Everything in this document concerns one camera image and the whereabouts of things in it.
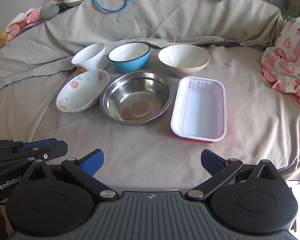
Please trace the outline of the white red plastic tray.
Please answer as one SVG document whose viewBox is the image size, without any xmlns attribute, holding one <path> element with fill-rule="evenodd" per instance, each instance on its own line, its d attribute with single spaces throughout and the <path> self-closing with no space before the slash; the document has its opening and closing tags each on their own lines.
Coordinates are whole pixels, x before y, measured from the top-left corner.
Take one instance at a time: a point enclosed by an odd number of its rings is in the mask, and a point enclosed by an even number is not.
<svg viewBox="0 0 300 240">
<path fill-rule="evenodd" d="M 217 80 L 187 76 L 179 81 L 171 130 L 198 142 L 214 143 L 226 135 L 225 87 Z"/>
</svg>

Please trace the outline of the floral white ceramic bowl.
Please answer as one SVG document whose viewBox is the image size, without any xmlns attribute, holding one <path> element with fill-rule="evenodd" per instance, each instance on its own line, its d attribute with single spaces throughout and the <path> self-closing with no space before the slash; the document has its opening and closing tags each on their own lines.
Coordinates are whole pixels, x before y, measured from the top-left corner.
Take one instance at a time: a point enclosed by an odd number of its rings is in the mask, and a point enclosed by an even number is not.
<svg viewBox="0 0 300 240">
<path fill-rule="evenodd" d="M 89 70 L 71 79 L 59 92 L 56 107 L 64 113 L 78 113 L 98 102 L 110 81 L 104 70 Z"/>
</svg>

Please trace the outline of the stainless steel bowl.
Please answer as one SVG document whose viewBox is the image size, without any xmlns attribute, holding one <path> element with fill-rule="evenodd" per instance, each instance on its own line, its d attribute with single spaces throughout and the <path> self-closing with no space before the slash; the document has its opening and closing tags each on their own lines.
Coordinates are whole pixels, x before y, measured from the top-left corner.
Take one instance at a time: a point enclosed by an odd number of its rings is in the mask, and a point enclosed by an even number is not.
<svg viewBox="0 0 300 240">
<path fill-rule="evenodd" d="M 100 108 L 111 121 L 142 125 L 161 116 L 172 103 L 171 81 L 154 72 L 138 70 L 121 75 L 102 92 Z"/>
</svg>

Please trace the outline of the white plastic cup bowl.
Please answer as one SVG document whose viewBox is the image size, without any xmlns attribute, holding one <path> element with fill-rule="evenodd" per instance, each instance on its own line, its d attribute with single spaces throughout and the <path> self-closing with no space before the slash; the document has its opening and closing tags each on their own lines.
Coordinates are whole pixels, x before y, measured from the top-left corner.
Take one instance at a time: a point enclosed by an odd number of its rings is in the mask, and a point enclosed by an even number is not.
<svg viewBox="0 0 300 240">
<path fill-rule="evenodd" d="M 95 43 L 85 47 L 72 58 L 71 64 L 81 72 L 104 70 L 108 65 L 106 45 Z"/>
</svg>

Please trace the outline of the white bowl yellow rim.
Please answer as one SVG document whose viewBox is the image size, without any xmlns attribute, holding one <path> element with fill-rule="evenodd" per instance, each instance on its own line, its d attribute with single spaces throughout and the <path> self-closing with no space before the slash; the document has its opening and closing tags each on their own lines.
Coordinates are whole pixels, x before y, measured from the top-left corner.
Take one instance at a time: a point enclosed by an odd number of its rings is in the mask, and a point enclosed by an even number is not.
<svg viewBox="0 0 300 240">
<path fill-rule="evenodd" d="M 178 78 L 195 76 L 210 62 L 211 56 L 204 48 L 190 44 L 176 44 L 163 48 L 158 59 Z"/>
</svg>

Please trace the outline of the blue enamel bowl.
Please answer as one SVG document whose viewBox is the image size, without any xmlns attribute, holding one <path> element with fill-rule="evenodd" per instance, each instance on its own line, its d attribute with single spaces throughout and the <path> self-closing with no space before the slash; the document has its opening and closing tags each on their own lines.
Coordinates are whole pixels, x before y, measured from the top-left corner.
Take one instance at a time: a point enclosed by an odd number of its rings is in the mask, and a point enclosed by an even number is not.
<svg viewBox="0 0 300 240">
<path fill-rule="evenodd" d="M 126 43 L 112 49 L 108 59 L 122 73 L 141 70 L 150 57 L 150 46 L 144 43 Z"/>
</svg>

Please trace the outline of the grey bed sheet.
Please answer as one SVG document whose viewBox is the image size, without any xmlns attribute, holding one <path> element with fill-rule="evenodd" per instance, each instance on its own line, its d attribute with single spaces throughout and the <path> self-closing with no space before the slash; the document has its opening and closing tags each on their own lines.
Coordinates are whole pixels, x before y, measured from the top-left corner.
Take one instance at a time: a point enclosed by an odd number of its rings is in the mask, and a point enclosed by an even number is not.
<svg viewBox="0 0 300 240">
<path fill-rule="evenodd" d="M 285 180 L 300 181 L 300 109 L 272 89 L 261 55 L 275 44 L 284 21 L 261 0 L 89 0 L 27 30 L 0 49 L 0 139 L 64 140 L 68 157 L 100 148 L 105 162 L 96 178 L 116 191 L 188 191 L 209 174 L 205 148 L 247 164 L 269 159 Z M 99 104 L 63 113 L 57 95 L 78 71 L 73 56 L 93 43 L 107 50 L 145 42 L 150 58 L 142 74 L 123 82 L 146 96 L 175 96 L 179 79 L 158 59 L 160 49 L 194 44 L 211 60 L 198 73 L 225 87 L 226 132 L 212 144 L 182 139 L 171 129 L 172 107 L 141 125 L 119 124 Z"/>
</svg>

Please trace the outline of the pink floral blanket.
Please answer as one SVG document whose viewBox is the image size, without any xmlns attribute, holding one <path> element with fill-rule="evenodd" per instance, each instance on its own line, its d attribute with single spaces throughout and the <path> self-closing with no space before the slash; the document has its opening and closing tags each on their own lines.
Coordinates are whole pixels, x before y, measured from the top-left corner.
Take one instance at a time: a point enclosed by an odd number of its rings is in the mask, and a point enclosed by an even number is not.
<svg viewBox="0 0 300 240">
<path fill-rule="evenodd" d="M 300 17 L 285 24 L 275 45 L 263 52 L 261 65 L 272 89 L 289 94 L 300 109 Z"/>
</svg>

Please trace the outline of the pink white plush toy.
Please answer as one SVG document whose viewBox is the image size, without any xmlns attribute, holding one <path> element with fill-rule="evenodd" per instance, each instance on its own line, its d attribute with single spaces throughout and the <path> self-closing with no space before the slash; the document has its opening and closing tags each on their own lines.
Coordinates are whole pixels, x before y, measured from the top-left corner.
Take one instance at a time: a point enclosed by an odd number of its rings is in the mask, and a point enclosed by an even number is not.
<svg viewBox="0 0 300 240">
<path fill-rule="evenodd" d="M 36 9 L 30 8 L 26 12 L 21 12 L 6 27 L 7 38 L 5 43 L 7 44 L 13 40 L 21 30 L 25 29 L 28 26 L 33 26 L 38 24 L 43 19 L 40 16 L 40 11 L 42 6 L 37 7 Z"/>
</svg>

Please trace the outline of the grey round plush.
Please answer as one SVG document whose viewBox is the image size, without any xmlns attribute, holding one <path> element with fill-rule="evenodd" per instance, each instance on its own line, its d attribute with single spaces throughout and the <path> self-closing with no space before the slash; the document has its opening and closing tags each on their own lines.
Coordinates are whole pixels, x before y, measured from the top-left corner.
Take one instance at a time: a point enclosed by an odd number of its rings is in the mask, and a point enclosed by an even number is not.
<svg viewBox="0 0 300 240">
<path fill-rule="evenodd" d="M 55 17 L 59 13 L 59 3 L 51 0 L 46 2 L 41 10 L 40 10 L 40 17 L 47 20 L 50 18 Z"/>
</svg>

